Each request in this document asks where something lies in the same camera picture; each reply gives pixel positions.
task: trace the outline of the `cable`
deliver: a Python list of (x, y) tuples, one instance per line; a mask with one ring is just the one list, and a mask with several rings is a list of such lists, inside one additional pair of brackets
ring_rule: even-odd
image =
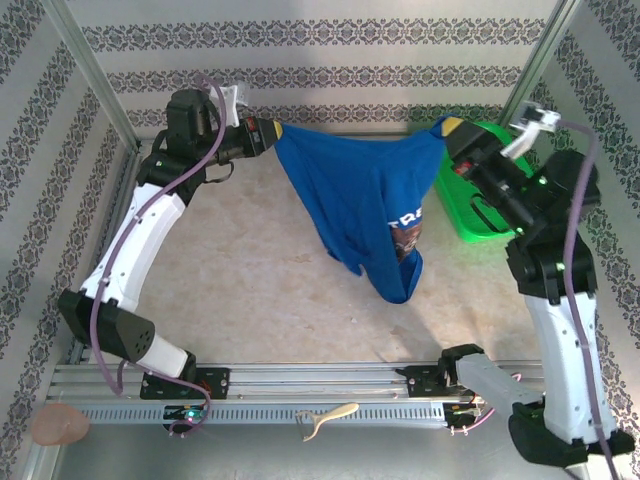
[(209, 184), (209, 183), (226, 182), (227, 180), (229, 180), (231, 178), (231, 175), (233, 175), (233, 171), (236, 169), (236, 166), (233, 164), (233, 162), (231, 160), (229, 161), (229, 165), (231, 166), (231, 170), (229, 170), (229, 173), (227, 173), (226, 175), (223, 175), (222, 177), (212, 178), (211, 180), (205, 180), (202, 183), (203, 184)]
[(573, 253), (576, 245), (576, 238), (578, 236), (578, 223), (580, 222), (580, 211), (582, 210), (582, 203), (584, 202), (584, 196), (587, 191), (589, 183), (589, 177), (591, 176), (591, 170), (596, 162), (596, 153), (598, 150), (598, 139), (596, 134), (589, 127), (579, 125), (577, 123), (569, 122), (567, 120), (558, 120), (559, 127), (570, 128), (578, 132), (584, 133), (589, 137), (589, 148), (585, 155), (584, 161), (580, 168), (576, 187), (573, 192), (573, 199), (571, 200), (571, 209), (569, 210), (569, 221), (567, 225), (567, 235), (565, 237), (564, 252), (562, 255), (562, 261), (564, 263), (564, 288), (567, 293), (567, 299), (569, 301), (569, 308), (571, 310), (571, 316), (573, 317), (573, 323), (578, 334), (578, 341), (580, 342), (580, 348), (582, 349), (582, 359), (584, 363), (584, 369), (587, 380), (587, 391), (589, 393), (589, 403), (591, 406), (591, 415), (593, 417), (593, 426), (596, 430), (598, 442), (600, 448), (604, 453), (607, 465), (609, 466), (609, 472), (613, 480), (618, 480), (618, 473), (616, 467), (613, 464), (613, 455), (611, 449), (604, 435), (602, 427), (602, 417), (600, 416), (600, 408), (598, 406), (598, 395), (596, 392), (595, 374), (593, 371), (593, 363), (591, 358), (591, 351), (589, 350), (589, 341), (584, 331), (582, 321), (580, 319), (580, 312), (578, 311), (578, 303), (576, 300), (576, 293), (573, 289)]
[[(207, 382), (205, 382), (204, 380), (202, 382), (200, 382), (198, 385), (200, 385), (201, 387), (203, 387), (207, 393), (209, 393), (209, 397), (211, 397), (213, 395), (213, 390), (211, 390), (211, 387), (209, 386), (209, 384)], [(207, 401), (205, 399), (204, 403), (202, 403), (202, 405), (200, 405), (200, 408), (204, 408), (206, 405)]]
[[(514, 373), (511, 375), (513, 378), (516, 379), (516, 382), (519, 382), (520, 380), (522, 380), (522, 374), (521, 373)], [(489, 411), (484, 414), (481, 418), (476, 418), (476, 420), (469, 425), (468, 427), (462, 427), (462, 428), (450, 428), (449, 430), (451, 431), (451, 435), (455, 435), (456, 433), (464, 433), (465, 436), (469, 434), (469, 432), (471, 430), (473, 430), (474, 428), (478, 428), (480, 425), (482, 425), (484, 422), (486, 422), (489, 417), (491, 417), (491, 415), (493, 415), (495, 413), (496, 409), (495, 408), (490, 408)]]
[(577, 476), (571, 470), (567, 470), (566, 468), (564, 469), (564, 473), (566, 473), (569, 476), (569, 478), (573, 478), (574, 480), (582, 480), (579, 476)]
[[(98, 340), (98, 311), (100, 309), (100, 303), (102, 303), (102, 296), (104, 295), (104, 289), (109, 284), (111, 269), (113, 268), (116, 258), (118, 257), (118, 254), (120, 253), (120, 250), (122, 249), (122, 246), (124, 245), (125, 241), (129, 237), (129, 235), (131, 234), (135, 226), (138, 224), (142, 216), (145, 214), (145, 212), (149, 210), (149, 208), (151, 208), (151, 206), (156, 201), (158, 201), (158, 199), (160, 199), (163, 195), (165, 195), (166, 193), (170, 192), (181, 183), (188, 180), (190, 177), (195, 175), (201, 169), (205, 168), (207, 163), (211, 161), (216, 151), (220, 147), (220, 144), (222, 143), (222, 139), (224, 138), (226, 125), (227, 125), (227, 110), (224, 102), (224, 95), (222, 94), (222, 90), (220, 90), (219, 85), (214, 80), (202, 74), (199, 74), (198, 77), (203, 83), (203, 87), (205, 87), (205, 85), (208, 84), (209, 86), (213, 87), (213, 89), (216, 91), (216, 94), (218, 95), (218, 99), (220, 102), (220, 123), (218, 128), (218, 135), (216, 136), (216, 139), (213, 142), (211, 149), (206, 153), (204, 157), (202, 157), (201, 160), (198, 161), (198, 163), (196, 163), (193, 167), (191, 167), (187, 172), (182, 174), (180, 177), (176, 178), (167, 186), (165, 186), (160, 191), (158, 191), (144, 205), (142, 205), (142, 207), (140, 207), (140, 209), (135, 213), (131, 221), (125, 227), (120, 238), (118, 238), (118, 240), (116, 241), (116, 244), (113, 247), (111, 255), (109, 255), (109, 258), (106, 261), (106, 264), (102, 273), (102, 278), (100, 278), (100, 282), (98, 283), (98, 290), (96, 292), (96, 296), (93, 299), (93, 304), (91, 305), (91, 316), (89, 319), (89, 337), (91, 339), (91, 349), (93, 350), (93, 354), (96, 357), (96, 362), (98, 363), (98, 367), (102, 372), (102, 376), (104, 377), (105, 381), (107, 382), (107, 384), (109, 385), (113, 393), (115, 393), (118, 396), (122, 395), (122, 391), (123, 391), (122, 370), (124, 369), (124, 366), (126, 365), (127, 362), (124, 360), (120, 362), (120, 365), (118, 366), (117, 380), (114, 380), (113, 377), (111, 376), (111, 372), (109, 372), (109, 369), (104, 360), (104, 357), (102, 356), (102, 352), (100, 351), (100, 343)], [(149, 375), (154, 375), (162, 380), (172, 382), (177, 385), (189, 387), (194, 390), (198, 390), (205, 396), (205, 403), (207, 405), (207, 409), (206, 409), (206, 414), (202, 416), (201, 420), (196, 425), (192, 425), (190, 422), (187, 422), (186, 420), (178, 420), (173, 424), (171, 424), (171, 427), (169, 428), (169, 433), (172, 435), (173, 428), (174, 426), (177, 426), (177, 425), (192, 426), (192, 428), (188, 432), (185, 432), (181, 435), (182, 437), (184, 437), (186, 434), (191, 434), (196, 430), (198, 430), (201, 427), (201, 425), (206, 421), (207, 416), (209, 414), (209, 408), (211, 406), (211, 397), (209, 397), (209, 394), (207, 393), (207, 391), (198, 385), (194, 385), (193, 383), (185, 382), (184, 380), (180, 380), (178, 378), (168, 377), (160, 372), (154, 372), (153, 370), (149, 370), (147, 368), (145, 368), (144, 370)]]

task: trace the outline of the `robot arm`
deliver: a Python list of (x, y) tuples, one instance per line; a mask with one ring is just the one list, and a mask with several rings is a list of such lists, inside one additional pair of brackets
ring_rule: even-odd
[[(589, 402), (589, 373), (563, 281), (568, 211), (584, 157), (575, 151), (556, 152), (530, 178), (511, 161), (533, 145), (540, 131), (554, 131), (559, 120), (555, 112), (525, 105), (513, 125), (522, 134), (507, 147), (469, 122), (452, 117), (443, 124), (454, 171), (470, 181), (516, 232), (506, 248), (507, 261), (534, 322), (546, 393), (541, 396), (514, 381), (476, 346), (445, 350), (443, 365), (450, 380), (473, 390), (509, 418), (511, 437), (525, 459), (568, 467), (586, 462), (588, 453), (601, 453)], [(599, 201), (596, 182), (594, 170), (583, 214)], [(595, 338), (595, 269), (579, 235), (572, 273), (602, 431), (614, 455), (628, 453), (633, 439), (617, 429), (605, 400)]]
[[(238, 119), (236, 102), (243, 95), (237, 86), (222, 88), (227, 129), (209, 165), (230, 164), (235, 158), (256, 157), (270, 148), (282, 134), (277, 122), (255, 117)], [(104, 276), (106, 260), (132, 220), (137, 224), (124, 240), (111, 269), (98, 313), (100, 349), (131, 363), (172, 378), (192, 381), (195, 356), (178, 348), (155, 331), (152, 322), (135, 315), (142, 285), (162, 242), (189, 205), (196, 189), (206, 183), (204, 169), (162, 195), (142, 215), (138, 211), (163, 187), (196, 165), (210, 150), (216, 137), (212, 120), (219, 119), (212, 99), (200, 90), (181, 90), (167, 105), (168, 128), (158, 134), (152, 153), (140, 167), (137, 186), (126, 217), (106, 254), (84, 281), (79, 292), (66, 289), (59, 309), (81, 342), (90, 345), (91, 305)]]

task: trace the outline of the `patterned wall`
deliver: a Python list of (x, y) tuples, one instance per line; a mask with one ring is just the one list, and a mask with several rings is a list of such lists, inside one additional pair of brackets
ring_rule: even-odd
[[(640, 0), (585, 2), (532, 98), (591, 126), (600, 140), (602, 203), (586, 218), (582, 235), (599, 267), (597, 334), (609, 401), (619, 424), (640, 441), (638, 32)], [(539, 158), (553, 150), (586, 147), (580, 134), (568, 131), (538, 145)], [(640, 478), (640, 449), (631, 469)]]
[(196, 71), (333, 132), (495, 119), (556, 0), (68, 0), (142, 137)]
[(35, 0), (0, 2), (0, 479), (17, 475), (70, 334), (56, 301), (89, 270), (125, 151)]

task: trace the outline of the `floor surface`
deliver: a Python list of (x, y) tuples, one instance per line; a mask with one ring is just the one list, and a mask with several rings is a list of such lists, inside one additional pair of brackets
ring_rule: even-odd
[(434, 190), (423, 212), (422, 278), (392, 305), (326, 254), (273, 150), (239, 160), (229, 181), (198, 189), (136, 313), (199, 362), (435, 360), (468, 342), (494, 359), (539, 358), (506, 243), (462, 242)]
[(96, 425), (63, 447), (57, 467), (56, 480), (86, 480), (87, 472), (92, 480), (569, 479), (525, 462), (497, 415), (468, 437), (328, 424), (307, 443), (293, 425), (207, 425), (184, 441), (158, 425)]

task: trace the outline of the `small plastic tool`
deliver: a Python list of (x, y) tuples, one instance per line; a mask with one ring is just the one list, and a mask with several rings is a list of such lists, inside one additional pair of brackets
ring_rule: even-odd
[[(302, 435), (302, 441), (308, 442), (313, 437), (318, 434), (318, 430), (323, 423), (328, 422), (329, 420), (335, 420), (337, 418), (346, 417), (351, 415), (354, 412), (357, 412), (360, 408), (360, 405), (357, 403), (347, 403), (345, 405), (340, 405), (333, 410), (328, 411), (323, 414), (315, 414), (309, 410), (300, 410), (296, 413), (296, 423), (300, 429), (300, 434)], [(304, 418), (307, 417), (313, 423), (305, 423)], [(313, 429), (309, 432), (309, 426), (312, 426)]]

